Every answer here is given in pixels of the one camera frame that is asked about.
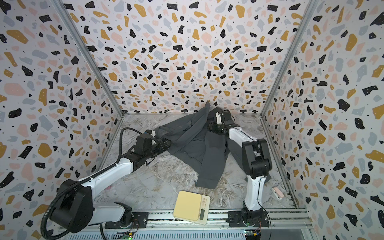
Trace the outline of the dark grey zip jacket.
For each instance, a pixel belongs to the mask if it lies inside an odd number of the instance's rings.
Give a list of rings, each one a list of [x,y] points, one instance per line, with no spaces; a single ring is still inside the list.
[[[190,166],[197,174],[196,187],[215,189],[222,177],[228,155],[229,140],[209,130],[215,114],[209,103],[196,113],[186,115],[155,129],[157,139],[172,142],[168,153]]]

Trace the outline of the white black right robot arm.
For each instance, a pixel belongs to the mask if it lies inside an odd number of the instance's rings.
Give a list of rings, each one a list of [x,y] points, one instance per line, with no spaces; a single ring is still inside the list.
[[[268,142],[246,133],[228,111],[217,112],[214,121],[209,125],[209,130],[226,136],[229,140],[230,153],[247,175],[247,193],[241,216],[229,214],[229,222],[247,227],[261,224],[264,218],[262,205],[264,184],[273,167]]]

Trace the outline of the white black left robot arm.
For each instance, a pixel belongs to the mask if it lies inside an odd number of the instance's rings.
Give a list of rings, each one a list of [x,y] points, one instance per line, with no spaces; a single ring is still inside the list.
[[[45,239],[59,239],[78,233],[87,226],[117,223],[130,227],[134,221],[132,208],[121,202],[94,205],[93,200],[117,180],[147,166],[158,155],[168,151],[172,142],[157,139],[153,131],[137,136],[136,144],[126,153],[119,153],[113,164],[78,181],[64,181],[43,215],[41,232]]]

